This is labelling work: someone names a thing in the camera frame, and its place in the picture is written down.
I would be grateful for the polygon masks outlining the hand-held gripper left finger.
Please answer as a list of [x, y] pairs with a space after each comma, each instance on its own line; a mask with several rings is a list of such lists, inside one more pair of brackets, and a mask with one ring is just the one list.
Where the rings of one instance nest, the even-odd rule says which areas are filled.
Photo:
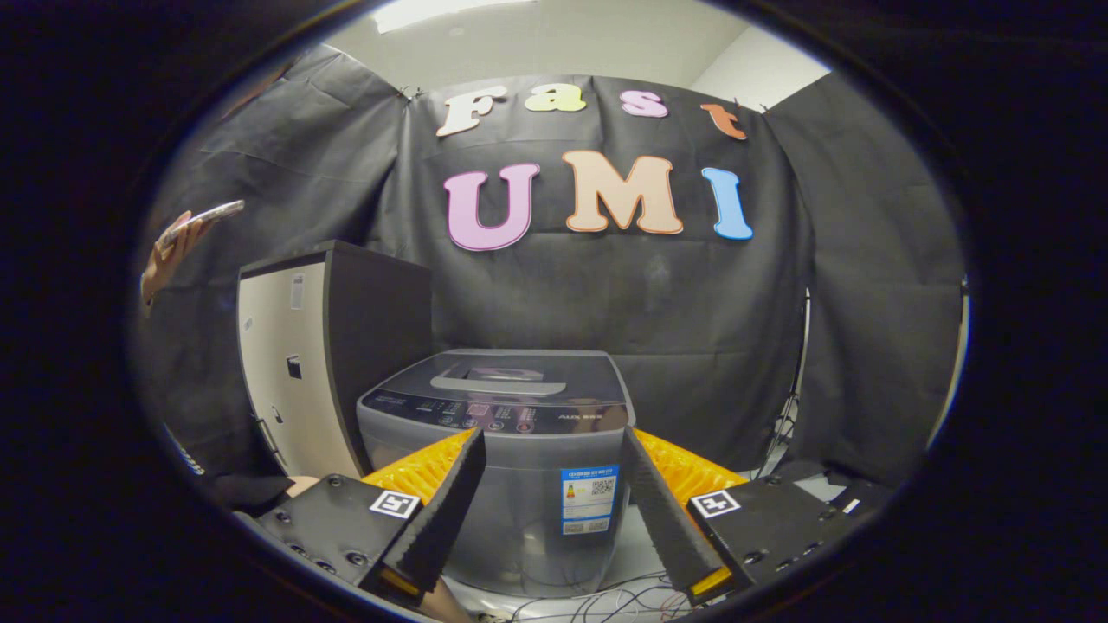
[[384, 607], [416, 607], [447, 566], [486, 470], [471, 428], [363, 478], [324, 476], [260, 517], [236, 513], [254, 540], [312, 582]]

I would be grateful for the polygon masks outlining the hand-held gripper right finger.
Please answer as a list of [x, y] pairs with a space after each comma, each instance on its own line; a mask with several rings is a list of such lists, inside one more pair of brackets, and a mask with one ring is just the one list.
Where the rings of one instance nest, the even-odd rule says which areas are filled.
[[796, 575], [862, 527], [796, 482], [740, 478], [633, 427], [622, 430], [620, 470], [673, 588], [694, 607]]

